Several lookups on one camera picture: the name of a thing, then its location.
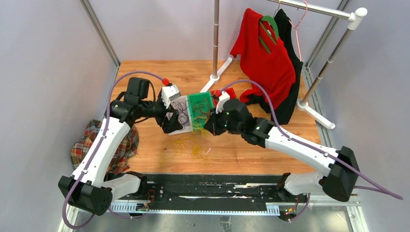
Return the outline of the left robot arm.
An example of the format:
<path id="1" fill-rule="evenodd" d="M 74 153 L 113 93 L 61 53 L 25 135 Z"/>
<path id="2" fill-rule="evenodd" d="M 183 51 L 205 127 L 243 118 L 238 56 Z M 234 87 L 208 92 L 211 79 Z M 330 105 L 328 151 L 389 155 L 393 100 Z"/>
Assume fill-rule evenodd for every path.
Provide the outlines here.
<path id="1" fill-rule="evenodd" d="M 163 80 L 163 87 L 155 101 L 146 100 L 151 82 L 132 77 L 127 90 L 113 100 L 102 121 L 101 130 L 83 161 L 70 177 L 62 176 L 58 187 L 65 203 L 97 216 L 103 215 L 113 201 L 131 194 L 144 199 L 148 194 L 147 176 L 126 172 L 123 176 L 106 181 L 109 164 L 122 140 L 130 132 L 136 120 L 154 118 L 166 134 L 181 130 L 178 110 L 171 102 L 181 96 L 177 87 Z"/>

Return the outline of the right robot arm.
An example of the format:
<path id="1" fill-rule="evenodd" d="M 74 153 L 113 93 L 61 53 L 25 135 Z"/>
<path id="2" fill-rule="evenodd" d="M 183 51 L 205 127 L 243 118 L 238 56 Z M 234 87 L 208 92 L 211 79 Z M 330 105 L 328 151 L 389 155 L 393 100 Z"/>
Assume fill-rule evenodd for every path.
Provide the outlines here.
<path id="1" fill-rule="evenodd" d="M 240 135 L 251 145 L 294 157 L 315 169 L 309 174 L 283 174 L 277 197 L 287 202 L 301 193 L 325 193 L 340 202 L 350 199 L 360 170 L 352 149 L 326 147 L 301 138 L 275 122 L 254 117 L 238 99 L 227 100 L 223 110 L 211 110 L 204 129 L 214 136 L 225 132 Z"/>

